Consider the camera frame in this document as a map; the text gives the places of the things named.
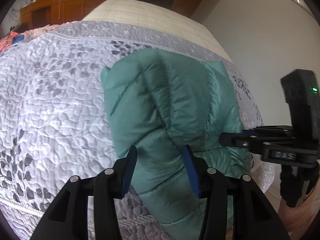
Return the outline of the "person's right hand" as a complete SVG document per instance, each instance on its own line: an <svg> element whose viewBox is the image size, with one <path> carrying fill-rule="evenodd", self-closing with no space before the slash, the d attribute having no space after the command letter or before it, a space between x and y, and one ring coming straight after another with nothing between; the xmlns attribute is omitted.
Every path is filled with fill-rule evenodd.
<svg viewBox="0 0 320 240"><path fill-rule="evenodd" d="M288 207L281 198L278 216L291 239L300 239L307 231L319 211L319 183L299 207Z"/></svg>

